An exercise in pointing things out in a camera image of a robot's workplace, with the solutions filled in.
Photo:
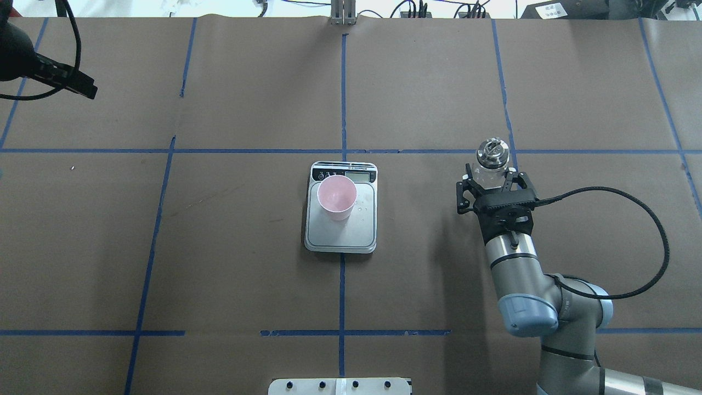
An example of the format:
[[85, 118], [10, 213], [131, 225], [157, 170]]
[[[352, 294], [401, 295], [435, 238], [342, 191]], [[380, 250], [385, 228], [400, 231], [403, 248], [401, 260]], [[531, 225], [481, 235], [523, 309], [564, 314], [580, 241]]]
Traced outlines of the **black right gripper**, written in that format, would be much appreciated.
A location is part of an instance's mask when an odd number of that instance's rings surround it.
[[532, 191], [533, 183], [525, 172], [508, 168], [502, 174], [504, 182], [500, 191], [482, 195], [482, 187], [475, 180], [471, 164], [466, 164], [465, 170], [456, 183], [456, 212], [458, 215], [476, 213], [484, 242], [512, 231], [532, 234], [536, 193]]

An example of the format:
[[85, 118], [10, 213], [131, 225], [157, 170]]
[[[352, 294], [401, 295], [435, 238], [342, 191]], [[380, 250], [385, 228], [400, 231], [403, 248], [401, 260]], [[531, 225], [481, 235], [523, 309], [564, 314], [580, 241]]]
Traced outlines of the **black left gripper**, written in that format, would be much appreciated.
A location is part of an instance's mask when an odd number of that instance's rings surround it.
[[1, 81], [31, 78], [53, 88], [63, 87], [90, 100], [98, 88], [94, 78], [82, 71], [37, 53], [27, 33], [8, 19], [2, 22]]

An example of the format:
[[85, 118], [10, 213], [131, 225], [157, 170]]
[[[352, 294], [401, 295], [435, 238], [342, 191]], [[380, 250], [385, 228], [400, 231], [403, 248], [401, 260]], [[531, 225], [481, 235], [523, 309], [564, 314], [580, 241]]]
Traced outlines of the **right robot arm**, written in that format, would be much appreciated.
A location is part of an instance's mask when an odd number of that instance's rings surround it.
[[[502, 322], [516, 337], [541, 343], [537, 394], [699, 394], [659, 379], [604, 368], [595, 337], [613, 317], [613, 302], [641, 295], [669, 267], [670, 245], [659, 217], [636, 197], [616, 188], [584, 187], [540, 199], [525, 172], [506, 167], [499, 187], [485, 188], [471, 164], [456, 183], [456, 211], [475, 213], [494, 282]], [[544, 273], [531, 237], [534, 209], [589, 191], [622, 196], [640, 206], [659, 231], [664, 260], [656, 275], [636, 290], [610, 295], [589, 281]]]

